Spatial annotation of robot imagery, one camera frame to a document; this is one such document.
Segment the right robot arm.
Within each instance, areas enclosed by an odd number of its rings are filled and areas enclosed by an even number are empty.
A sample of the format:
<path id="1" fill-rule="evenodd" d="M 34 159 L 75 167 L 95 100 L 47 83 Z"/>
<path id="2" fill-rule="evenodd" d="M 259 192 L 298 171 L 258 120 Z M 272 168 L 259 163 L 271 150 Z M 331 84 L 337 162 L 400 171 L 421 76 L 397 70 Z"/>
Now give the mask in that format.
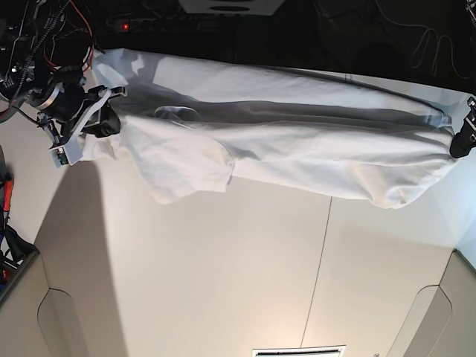
<path id="1" fill-rule="evenodd" d="M 80 122 L 106 93 L 105 86 L 84 89 L 104 20 L 102 1 L 2 1 L 1 121 L 28 104 L 38 111 L 32 122 L 54 144 L 75 130 L 97 138 L 118 134 L 120 120 L 108 103 Z"/>

